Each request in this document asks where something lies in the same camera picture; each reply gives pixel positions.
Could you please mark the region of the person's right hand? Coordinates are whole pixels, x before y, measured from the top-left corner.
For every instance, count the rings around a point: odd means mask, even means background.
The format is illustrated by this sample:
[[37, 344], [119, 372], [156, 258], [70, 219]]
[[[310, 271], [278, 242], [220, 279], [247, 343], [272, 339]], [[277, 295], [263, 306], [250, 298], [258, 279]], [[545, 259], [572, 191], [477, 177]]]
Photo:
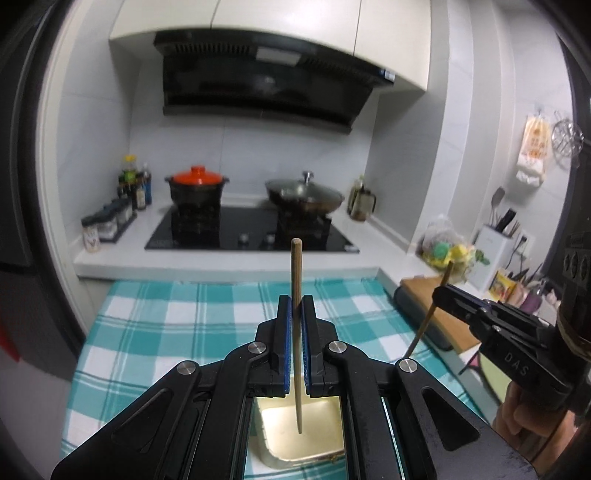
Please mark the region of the person's right hand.
[[[523, 390], [513, 381], [492, 426], [510, 446], [527, 456], [539, 473], [554, 464], [577, 432], [572, 411], [546, 411], [527, 402]], [[530, 434], [539, 436], [541, 444], [535, 453], [527, 455], [530, 448], [525, 447], [524, 441]]]

